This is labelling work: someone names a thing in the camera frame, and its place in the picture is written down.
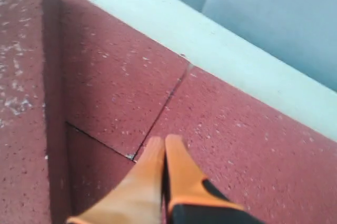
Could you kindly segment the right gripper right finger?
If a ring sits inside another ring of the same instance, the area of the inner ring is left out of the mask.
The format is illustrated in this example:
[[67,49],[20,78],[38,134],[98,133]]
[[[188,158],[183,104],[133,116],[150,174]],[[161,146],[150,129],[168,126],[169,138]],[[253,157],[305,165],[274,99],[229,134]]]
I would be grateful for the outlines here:
[[165,138],[168,223],[247,223],[243,208],[208,190],[207,176],[180,135]]

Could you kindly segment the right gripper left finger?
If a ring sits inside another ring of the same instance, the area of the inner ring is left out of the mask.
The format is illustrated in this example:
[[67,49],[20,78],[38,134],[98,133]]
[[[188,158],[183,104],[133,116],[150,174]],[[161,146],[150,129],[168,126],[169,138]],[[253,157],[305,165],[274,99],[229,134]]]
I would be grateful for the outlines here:
[[160,223],[165,145],[148,141],[141,157],[114,190],[67,223]]

